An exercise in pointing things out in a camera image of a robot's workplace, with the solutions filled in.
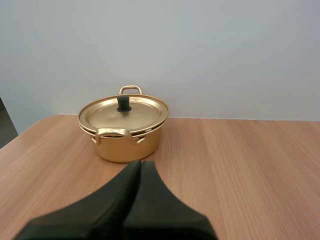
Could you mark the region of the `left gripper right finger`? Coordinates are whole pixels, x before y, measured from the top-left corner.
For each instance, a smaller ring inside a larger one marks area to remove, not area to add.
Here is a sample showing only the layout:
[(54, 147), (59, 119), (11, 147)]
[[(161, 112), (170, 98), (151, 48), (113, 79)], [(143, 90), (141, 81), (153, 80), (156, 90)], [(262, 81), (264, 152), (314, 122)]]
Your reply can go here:
[(140, 182), (123, 223), (125, 240), (215, 240), (207, 217), (180, 201), (162, 181), (153, 161), (142, 163)]

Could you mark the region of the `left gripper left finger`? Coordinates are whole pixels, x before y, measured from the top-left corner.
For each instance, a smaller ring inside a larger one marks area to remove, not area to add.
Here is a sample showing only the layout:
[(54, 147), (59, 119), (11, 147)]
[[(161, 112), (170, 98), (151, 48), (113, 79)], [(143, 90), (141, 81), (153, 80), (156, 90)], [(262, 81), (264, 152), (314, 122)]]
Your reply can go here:
[(31, 219), (16, 240), (121, 240), (135, 200), (140, 161), (129, 163), (112, 180), (66, 207)]

